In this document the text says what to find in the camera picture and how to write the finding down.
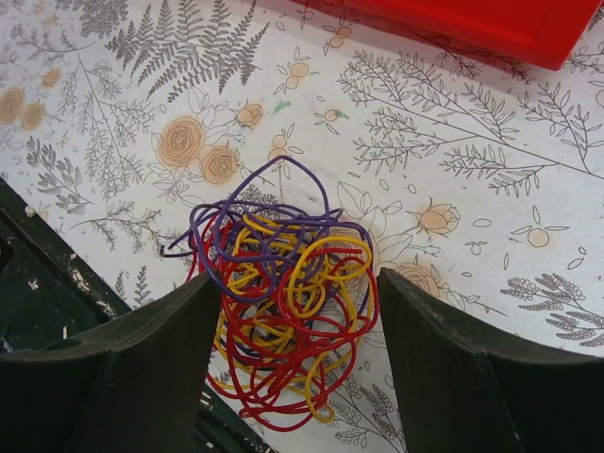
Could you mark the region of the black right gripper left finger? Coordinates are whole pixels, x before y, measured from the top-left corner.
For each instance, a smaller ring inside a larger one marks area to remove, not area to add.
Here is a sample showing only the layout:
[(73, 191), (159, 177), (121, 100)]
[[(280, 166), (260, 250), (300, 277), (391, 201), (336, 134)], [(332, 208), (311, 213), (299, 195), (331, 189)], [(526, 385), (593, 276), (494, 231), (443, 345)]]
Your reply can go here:
[(220, 303), (202, 274), (44, 350), (2, 355), (2, 451), (192, 451)]

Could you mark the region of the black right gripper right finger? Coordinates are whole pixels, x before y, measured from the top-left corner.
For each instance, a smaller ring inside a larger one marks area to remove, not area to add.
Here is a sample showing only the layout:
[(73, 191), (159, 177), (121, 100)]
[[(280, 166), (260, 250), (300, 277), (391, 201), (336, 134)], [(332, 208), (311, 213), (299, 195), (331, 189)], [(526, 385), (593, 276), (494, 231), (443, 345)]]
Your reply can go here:
[(516, 337), (391, 269), (377, 286), (410, 452), (602, 450), (602, 359)]

